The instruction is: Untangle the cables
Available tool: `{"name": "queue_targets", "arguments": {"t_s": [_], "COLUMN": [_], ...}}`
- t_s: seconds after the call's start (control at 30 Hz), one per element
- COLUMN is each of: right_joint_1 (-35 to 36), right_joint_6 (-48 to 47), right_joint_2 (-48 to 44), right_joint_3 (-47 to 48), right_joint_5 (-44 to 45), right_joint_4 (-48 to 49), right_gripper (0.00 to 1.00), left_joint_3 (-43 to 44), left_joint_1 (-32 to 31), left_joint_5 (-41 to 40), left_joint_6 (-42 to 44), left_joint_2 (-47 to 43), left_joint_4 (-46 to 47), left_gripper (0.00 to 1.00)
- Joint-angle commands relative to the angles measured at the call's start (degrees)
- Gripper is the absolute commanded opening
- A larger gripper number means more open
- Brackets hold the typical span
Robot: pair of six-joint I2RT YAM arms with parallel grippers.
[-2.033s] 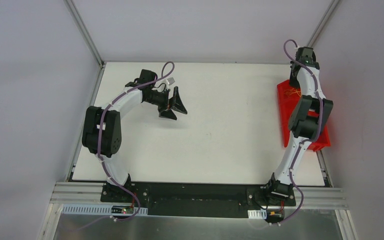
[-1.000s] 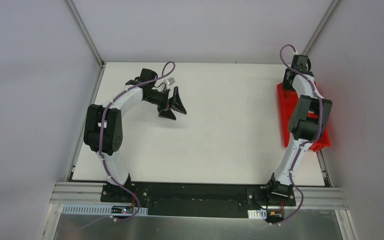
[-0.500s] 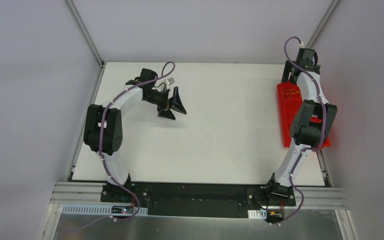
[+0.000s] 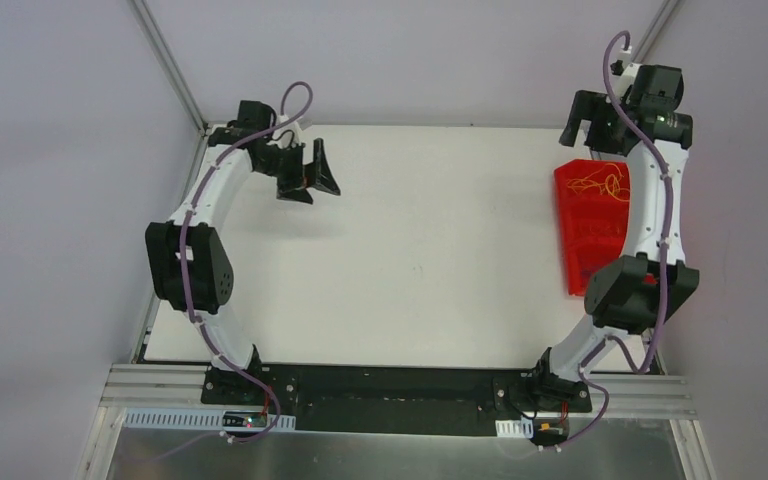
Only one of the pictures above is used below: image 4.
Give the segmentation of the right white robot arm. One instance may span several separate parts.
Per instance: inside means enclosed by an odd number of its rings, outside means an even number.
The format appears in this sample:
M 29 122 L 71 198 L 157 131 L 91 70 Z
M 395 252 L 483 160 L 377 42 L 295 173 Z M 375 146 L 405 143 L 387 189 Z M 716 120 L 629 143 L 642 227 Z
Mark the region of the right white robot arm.
M 630 208 L 618 259 L 594 273 L 584 317 L 545 350 L 526 377 L 529 400 L 543 410 L 587 396 L 583 380 L 613 347 L 651 333 L 636 373 L 648 371 L 668 319 L 696 291 L 698 270 L 688 266 L 680 232 L 681 186 L 693 140 L 693 119 L 677 111 L 684 92 L 680 69 L 617 61 L 603 93 L 580 90 L 559 142 L 575 143 L 582 122 L 585 144 L 630 174 Z

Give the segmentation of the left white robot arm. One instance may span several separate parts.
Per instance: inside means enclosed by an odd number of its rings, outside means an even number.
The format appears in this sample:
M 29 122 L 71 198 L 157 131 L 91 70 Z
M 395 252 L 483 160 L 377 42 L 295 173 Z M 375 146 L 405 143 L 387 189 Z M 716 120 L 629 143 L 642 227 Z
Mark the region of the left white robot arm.
M 243 101 L 236 119 L 208 137 L 206 163 L 181 204 L 145 230 L 156 296 L 181 312 L 204 341 L 213 368 L 230 373 L 226 389 L 241 404 L 265 390 L 259 354 L 230 300 L 235 273 L 221 231 L 233 201 L 253 174 L 274 179 L 281 201 L 312 204 L 312 191 L 338 196 L 324 141 L 306 145 L 300 113 L 288 115 L 259 101 Z

